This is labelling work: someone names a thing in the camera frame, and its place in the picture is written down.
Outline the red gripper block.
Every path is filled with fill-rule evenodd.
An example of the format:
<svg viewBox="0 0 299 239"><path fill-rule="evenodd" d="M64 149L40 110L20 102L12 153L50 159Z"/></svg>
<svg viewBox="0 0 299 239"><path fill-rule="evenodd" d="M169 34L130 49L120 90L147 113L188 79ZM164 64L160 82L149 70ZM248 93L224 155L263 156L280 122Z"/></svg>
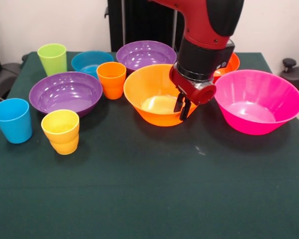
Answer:
<svg viewBox="0 0 299 239"><path fill-rule="evenodd" d="M205 104L210 101L216 93L216 86L210 81L199 82L186 78L176 69L175 66L172 66L169 77L176 88L181 92L177 97L173 110L175 113L181 111L179 117L181 121L187 120L191 102L195 105Z"/></svg>

